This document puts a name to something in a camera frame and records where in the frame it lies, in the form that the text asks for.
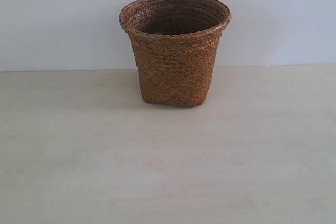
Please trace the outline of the brown woven wicker basket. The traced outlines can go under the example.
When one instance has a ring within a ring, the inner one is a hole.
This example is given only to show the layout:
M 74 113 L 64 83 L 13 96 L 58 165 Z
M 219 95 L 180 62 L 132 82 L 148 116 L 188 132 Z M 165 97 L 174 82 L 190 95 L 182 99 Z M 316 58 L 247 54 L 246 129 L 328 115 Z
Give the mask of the brown woven wicker basket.
M 132 45 L 142 99 L 180 107 L 203 104 L 231 17 L 219 0 L 136 0 L 125 6 L 119 23 Z

